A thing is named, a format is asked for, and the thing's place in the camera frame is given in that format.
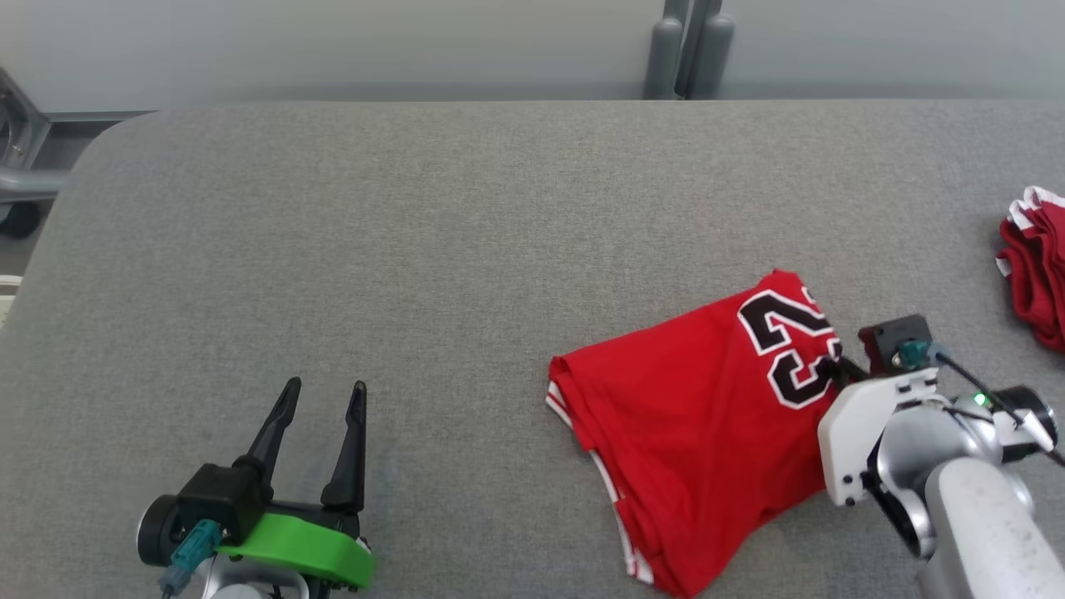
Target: teal connector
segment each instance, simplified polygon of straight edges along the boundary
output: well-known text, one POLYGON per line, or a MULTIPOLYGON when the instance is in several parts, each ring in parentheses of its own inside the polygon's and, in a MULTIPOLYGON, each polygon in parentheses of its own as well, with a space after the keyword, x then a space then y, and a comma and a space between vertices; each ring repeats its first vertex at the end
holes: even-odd
POLYGON ((917 370, 929 366, 928 341, 906 341, 899 345, 899 366, 906 370, 917 370))
POLYGON ((200 520, 193 527, 189 536, 181 541, 181 545, 170 555, 170 565, 159 579, 159 588, 163 592, 163 599, 169 599, 181 595, 181 592, 189 586, 189 581, 196 571, 196 566, 207 560, 222 545, 222 527, 214 520, 200 520))

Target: metal frame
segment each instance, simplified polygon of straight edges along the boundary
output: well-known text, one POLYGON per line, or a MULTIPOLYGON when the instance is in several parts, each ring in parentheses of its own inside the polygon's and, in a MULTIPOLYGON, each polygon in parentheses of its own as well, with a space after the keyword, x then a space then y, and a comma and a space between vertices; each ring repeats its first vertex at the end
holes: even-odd
POLYGON ((31 171, 52 124, 0 70, 0 123, 7 127, 0 146, 0 201, 29 201, 55 197, 67 171, 31 171))

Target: white trim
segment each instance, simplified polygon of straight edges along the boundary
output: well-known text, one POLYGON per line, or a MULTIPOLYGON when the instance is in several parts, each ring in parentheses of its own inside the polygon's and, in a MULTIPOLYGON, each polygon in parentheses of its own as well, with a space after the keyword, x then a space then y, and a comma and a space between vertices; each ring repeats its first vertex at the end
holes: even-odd
POLYGON ((543 401, 547 402, 547 407, 554 410, 567 426, 571 430, 573 428, 573 420, 570 419, 570 415, 562 407, 566 405, 566 402, 562 400, 562 392, 558 390, 558 385, 555 385, 554 381, 547 386, 547 396, 543 401))
POLYGON ((999 268, 999 272, 1002 273, 1003 277, 1007 277, 1013 274, 1013 265, 1005 258, 996 258, 995 265, 999 268))
POLYGON ((1065 198, 1062 198, 1052 191, 1037 188, 1035 185, 1025 188, 1025 201, 1031 206, 1037 206, 1039 204, 1053 204, 1054 206, 1065 208, 1065 198))
POLYGON ((1020 230, 1030 229, 1035 226, 1028 218, 1028 215, 1025 214, 1023 206, 1019 199, 1010 203, 1010 216, 1013 218, 1013 224, 1017 225, 1017 228, 1020 230))
MULTIPOLYGON (((562 396, 562 392, 558 389, 558 385, 554 381, 547 386, 547 396, 544 400, 547 403, 547 407, 552 409, 567 426, 573 428, 573 420, 570 419, 570 415, 567 414, 566 409, 562 407, 566 405, 566 399, 562 396)), ((628 536, 628 531, 625 530, 625 524, 621 520, 621 514, 618 513, 619 499, 624 498, 623 493, 619 493, 618 487, 615 486, 613 480, 610 479, 610 473, 606 470, 606 465, 603 464, 603 458, 600 457, 599 452, 592 450, 588 452, 588 455, 592 457, 592 462, 595 464, 595 468, 600 472, 600 476, 603 477, 603 485, 606 487, 607 496, 610 498, 610 509, 613 512, 613 518, 618 522, 618 535, 621 537, 621 551, 622 556, 625 560, 625 571, 628 576, 635 578, 636 580, 654 585, 655 573, 651 569, 651 564, 648 563, 643 554, 640 553, 639 549, 633 547, 633 540, 628 536)))

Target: gray wall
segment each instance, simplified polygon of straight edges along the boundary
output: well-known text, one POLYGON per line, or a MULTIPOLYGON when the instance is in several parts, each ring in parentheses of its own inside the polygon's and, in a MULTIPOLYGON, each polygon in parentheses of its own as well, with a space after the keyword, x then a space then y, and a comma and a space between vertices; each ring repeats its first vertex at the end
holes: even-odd
POLYGON ((1065 97, 1056 0, 724 0, 724 98, 1065 97))
MULTIPOLYGON (((661 0, 0 0, 53 116, 255 99, 638 98, 661 0)), ((724 0, 723 98, 1065 96, 1065 3, 724 0)))
POLYGON ((0 66, 53 115, 635 98, 661 12, 661 0, 0 0, 0 66))

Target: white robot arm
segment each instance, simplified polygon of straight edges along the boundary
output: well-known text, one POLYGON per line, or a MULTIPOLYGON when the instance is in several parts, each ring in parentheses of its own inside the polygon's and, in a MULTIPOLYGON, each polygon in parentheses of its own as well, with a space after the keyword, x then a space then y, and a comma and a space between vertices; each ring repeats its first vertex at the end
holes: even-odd
POLYGON ((1065 569, 1032 520, 1032 496, 1004 466, 1053 450, 1053 411, 1025 387, 939 394, 935 365, 957 365, 937 353, 920 317, 861 335, 876 376, 843 387, 818 428, 832 501, 880 504, 927 561, 917 576, 925 599, 1065 597, 1065 569))

